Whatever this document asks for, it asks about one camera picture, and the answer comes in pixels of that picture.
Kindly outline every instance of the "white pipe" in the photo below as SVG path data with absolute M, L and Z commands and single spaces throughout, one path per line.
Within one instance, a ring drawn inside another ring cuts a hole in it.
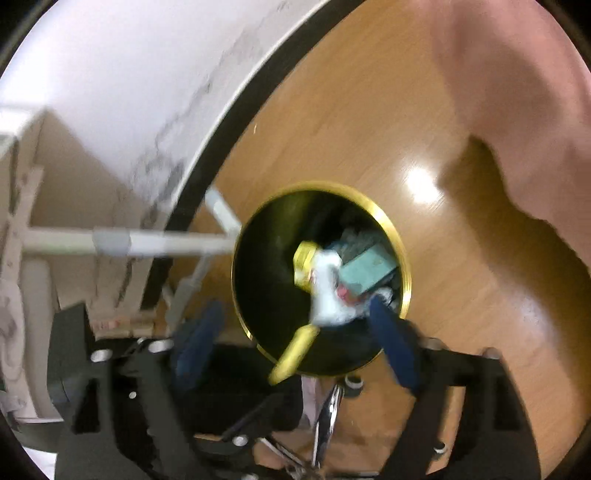
M 127 229 L 28 228 L 23 249 L 47 255 L 184 257 L 231 254 L 235 238 L 226 235 Z
M 205 206 L 224 232 L 228 235 L 238 236 L 242 229 L 242 224 L 234 211 L 226 203 L 222 194 L 214 186 L 209 187 L 205 192 Z

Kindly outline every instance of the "white wall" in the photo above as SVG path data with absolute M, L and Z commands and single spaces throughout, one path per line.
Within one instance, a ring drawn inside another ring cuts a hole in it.
M 0 104 L 49 111 L 37 150 L 47 168 L 35 224 L 163 228 L 232 97 L 325 2 L 58 1 L 0 79 Z M 52 260 L 62 304 L 85 299 L 94 318 L 136 309 L 149 266 Z

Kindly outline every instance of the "gold-rimmed bowl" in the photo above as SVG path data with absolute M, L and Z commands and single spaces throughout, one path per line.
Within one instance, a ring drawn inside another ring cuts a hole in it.
M 244 331 L 276 362 L 294 332 L 309 322 L 310 294 L 294 285 L 293 256 L 302 241 L 328 247 L 346 228 L 374 231 L 397 259 L 400 316 L 411 296 L 406 251 L 384 211 L 361 192 L 340 184 L 306 182 L 282 190 L 263 203 L 242 228 L 232 263 L 232 290 Z M 300 364 L 300 373 L 340 376 L 381 353 L 364 319 L 323 328 Z

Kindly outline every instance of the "screw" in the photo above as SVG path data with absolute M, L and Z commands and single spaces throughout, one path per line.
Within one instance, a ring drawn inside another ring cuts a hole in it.
M 500 351 L 498 351 L 496 348 L 493 348 L 493 347 L 485 348 L 484 351 L 482 352 L 482 356 L 484 358 L 490 358 L 491 360 L 500 360 L 501 359 Z
M 111 350 L 96 350 L 92 352 L 90 361 L 93 363 L 106 362 L 112 356 L 113 352 Z
M 152 342 L 148 345 L 148 350 L 152 353 L 160 353 L 170 350 L 173 346 L 173 340 L 171 338 L 167 338 L 166 340 L 156 340 L 155 342 Z
M 246 435 L 238 435 L 232 439 L 232 443 L 237 447 L 244 447 L 248 443 L 248 437 Z

